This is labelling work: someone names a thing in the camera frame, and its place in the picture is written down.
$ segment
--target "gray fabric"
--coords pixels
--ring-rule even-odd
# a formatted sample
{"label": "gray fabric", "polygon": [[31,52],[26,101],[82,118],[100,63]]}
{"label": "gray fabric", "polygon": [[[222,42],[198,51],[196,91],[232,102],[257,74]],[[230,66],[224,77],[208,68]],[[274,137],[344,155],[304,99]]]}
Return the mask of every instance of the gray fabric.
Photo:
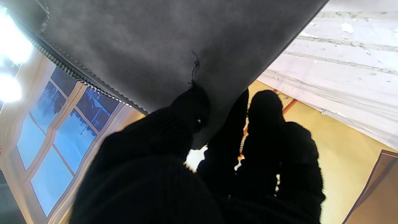
{"label": "gray fabric", "polygon": [[48,21],[36,34],[85,75],[149,113],[189,88],[195,52],[196,82],[210,97],[212,116],[194,147],[219,130],[239,95],[327,2],[37,1],[48,8]]}

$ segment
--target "window pane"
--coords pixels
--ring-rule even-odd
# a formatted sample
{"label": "window pane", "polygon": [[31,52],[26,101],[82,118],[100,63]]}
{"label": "window pane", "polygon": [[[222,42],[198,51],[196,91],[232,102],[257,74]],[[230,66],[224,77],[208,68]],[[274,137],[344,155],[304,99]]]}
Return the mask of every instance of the window pane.
{"label": "window pane", "polygon": [[72,78],[60,67],[55,68],[53,74],[51,75],[51,79],[67,96],[70,96],[77,83],[76,79]]}
{"label": "window pane", "polygon": [[54,144],[69,167],[76,173],[80,162],[97,134],[75,110],[59,127]]}
{"label": "window pane", "polygon": [[99,132],[108,122],[117,105],[119,105],[118,101],[98,94],[90,88],[86,89],[77,103],[77,107]]}
{"label": "window pane", "polygon": [[22,163],[27,169],[36,157],[41,145],[44,142],[45,135],[39,127],[33,122],[32,118],[27,115],[22,124],[22,131],[17,142],[17,148],[21,155]]}
{"label": "window pane", "polygon": [[53,147],[30,180],[46,217],[67,189],[73,176]]}
{"label": "window pane", "polygon": [[60,112],[65,102],[64,96],[51,82],[48,82],[39,101],[31,110],[33,118],[44,132],[47,133],[47,128]]}

